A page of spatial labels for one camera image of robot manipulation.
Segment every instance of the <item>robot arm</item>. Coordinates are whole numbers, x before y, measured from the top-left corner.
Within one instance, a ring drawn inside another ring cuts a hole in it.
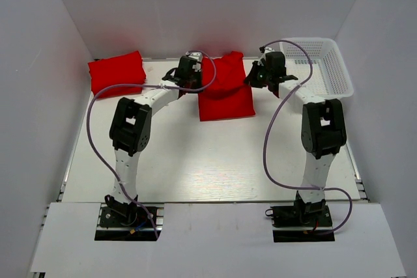
[[[177,68],[168,71],[160,84],[166,86],[152,89],[137,98],[121,98],[117,104],[113,122],[110,128],[110,139],[116,155],[115,170],[121,181],[115,179],[111,195],[106,196],[107,206],[116,211],[119,219],[129,223],[134,217],[136,206],[124,196],[121,185],[127,194],[137,199],[136,176],[137,165],[141,152],[151,138],[152,117],[167,104],[179,99],[185,94],[178,89],[183,87],[198,89],[202,84],[200,53],[191,53],[180,58]]]
[[[279,216],[279,210],[273,210],[274,217],[285,215],[285,219],[293,220],[287,225],[298,226],[299,221],[316,221],[328,212],[323,188],[330,166],[347,140],[343,108],[338,99],[326,100],[298,86],[297,78],[287,75],[282,52],[269,47],[262,52],[260,60],[253,62],[245,83],[256,88],[268,87],[279,98],[285,98],[297,88],[288,102],[296,112],[302,113],[301,140],[307,156],[301,186],[320,188],[297,191],[294,206],[289,208],[290,213]]]

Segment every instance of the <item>gray wall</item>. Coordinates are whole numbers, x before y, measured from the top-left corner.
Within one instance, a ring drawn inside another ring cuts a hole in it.
[[[417,0],[357,0],[337,36],[355,92],[349,138],[407,277],[417,277]]]
[[[63,0],[93,57],[139,49],[178,57],[257,48],[286,36],[334,38],[355,0]]]
[[[87,101],[91,56],[61,0],[0,8],[0,276],[25,277]]]

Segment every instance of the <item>red fabric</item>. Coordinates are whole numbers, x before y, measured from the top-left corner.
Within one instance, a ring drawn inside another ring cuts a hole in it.
[[[138,51],[118,57],[89,63],[91,91],[95,95],[100,90],[116,84],[143,84],[146,79],[142,67],[142,56]],[[99,98],[138,94],[139,87],[114,88],[101,94]]]
[[[198,94],[200,121],[255,115],[252,89],[243,84],[246,77],[243,54],[232,51],[220,59],[215,59],[214,63],[217,69],[216,80]],[[210,60],[204,58],[203,86],[210,83],[213,75],[213,65]]]

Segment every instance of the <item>white platform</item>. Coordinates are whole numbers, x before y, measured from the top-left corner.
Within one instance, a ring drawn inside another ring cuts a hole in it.
[[[246,71],[251,60],[244,61]],[[158,83],[174,61],[145,61],[148,83]],[[307,71],[287,62],[288,71],[300,79]],[[312,90],[321,89],[322,77],[314,75]],[[295,192],[272,184],[262,166],[266,128],[279,99],[266,89],[253,89],[256,116],[236,120],[200,122],[197,95],[188,94],[163,108],[152,119],[151,140],[139,159],[137,190],[143,202],[291,201]],[[111,163],[115,156],[109,129],[119,98],[99,100],[93,107],[92,135],[99,151]],[[301,140],[301,115],[286,105],[278,115],[268,146],[268,166],[280,182],[299,186],[306,152]],[[94,155],[87,141],[85,121],[70,167],[63,202],[103,202],[113,186],[113,175]],[[346,189],[354,199],[359,193],[347,149],[336,156],[327,186]],[[342,193],[326,194],[329,200]]]
[[[100,204],[53,203],[31,271],[73,277],[405,275],[379,204],[355,204],[334,242],[274,243],[267,203],[167,204],[157,242],[95,242]],[[331,204],[335,223],[347,204]]]

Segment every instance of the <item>white plastic basket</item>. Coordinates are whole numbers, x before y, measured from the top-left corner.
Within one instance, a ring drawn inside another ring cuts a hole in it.
[[[313,76],[306,87],[323,98],[344,98],[353,95],[353,86],[336,42],[329,38],[286,38],[303,47],[313,61]],[[307,78],[309,65],[306,56],[294,45],[280,42],[285,55],[287,73],[299,80]]]

